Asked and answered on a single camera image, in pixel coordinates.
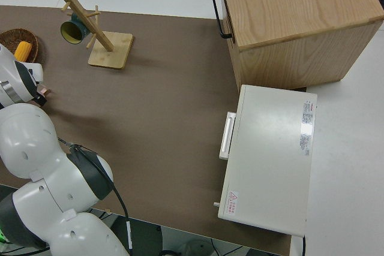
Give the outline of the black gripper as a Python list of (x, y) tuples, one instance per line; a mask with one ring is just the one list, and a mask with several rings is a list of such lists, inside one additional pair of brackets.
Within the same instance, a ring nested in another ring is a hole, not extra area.
[(47, 102), (47, 96), (49, 94), (49, 89), (42, 83), (37, 85), (36, 95), (31, 101), (37, 104), (39, 107), (44, 106)]

